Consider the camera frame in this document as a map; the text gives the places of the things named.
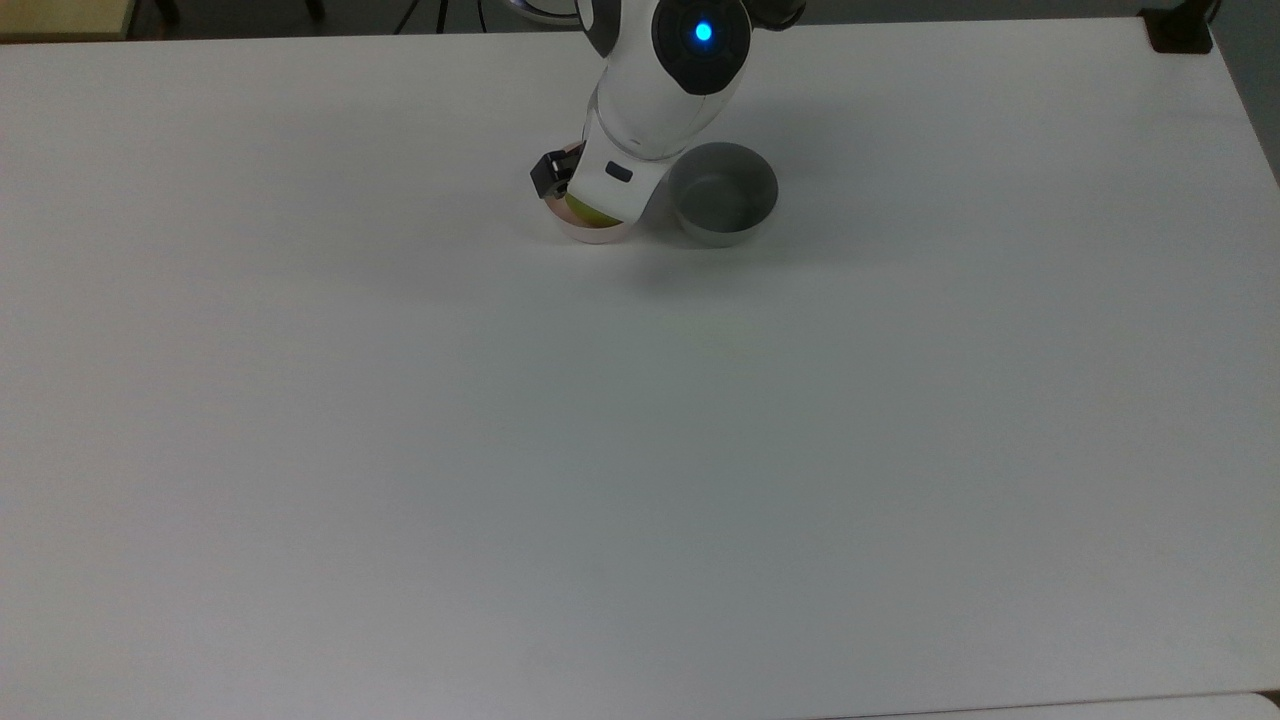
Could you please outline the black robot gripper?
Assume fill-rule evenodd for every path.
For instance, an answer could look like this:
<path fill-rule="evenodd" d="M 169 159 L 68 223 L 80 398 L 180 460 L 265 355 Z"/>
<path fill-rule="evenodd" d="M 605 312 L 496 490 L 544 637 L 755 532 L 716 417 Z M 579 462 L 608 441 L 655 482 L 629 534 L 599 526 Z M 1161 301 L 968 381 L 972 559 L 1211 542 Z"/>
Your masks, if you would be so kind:
<path fill-rule="evenodd" d="M 584 142 L 543 154 L 529 172 L 535 193 L 541 200 L 563 199 L 582 158 Z"/>

